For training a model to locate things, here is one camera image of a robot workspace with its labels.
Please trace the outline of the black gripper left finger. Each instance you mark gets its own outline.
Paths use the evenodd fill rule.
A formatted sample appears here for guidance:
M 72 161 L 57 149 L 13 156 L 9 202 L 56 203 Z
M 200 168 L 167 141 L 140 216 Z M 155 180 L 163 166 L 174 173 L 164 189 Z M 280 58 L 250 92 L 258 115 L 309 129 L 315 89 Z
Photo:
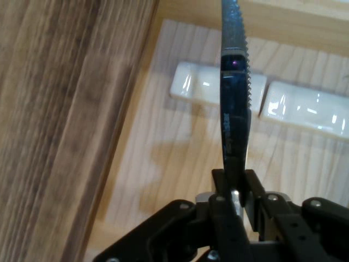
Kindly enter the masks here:
M 212 170 L 215 192 L 192 203 L 174 200 L 150 216 L 94 261 L 192 261 L 202 247 L 220 261 L 250 261 L 243 222 L 228 199 L 223 169 Z

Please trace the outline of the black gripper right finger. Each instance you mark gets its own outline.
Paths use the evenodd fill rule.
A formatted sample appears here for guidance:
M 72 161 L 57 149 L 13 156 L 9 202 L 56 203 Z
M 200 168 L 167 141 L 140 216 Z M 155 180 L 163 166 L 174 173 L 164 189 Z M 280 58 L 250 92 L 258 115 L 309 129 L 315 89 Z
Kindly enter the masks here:
M 253 170 L 243 176 L 242 203 L 261 241 L 281 243 L 293 261 L 348 261 L 348 208 L 312 197 L 300 206 L 266 192 Z

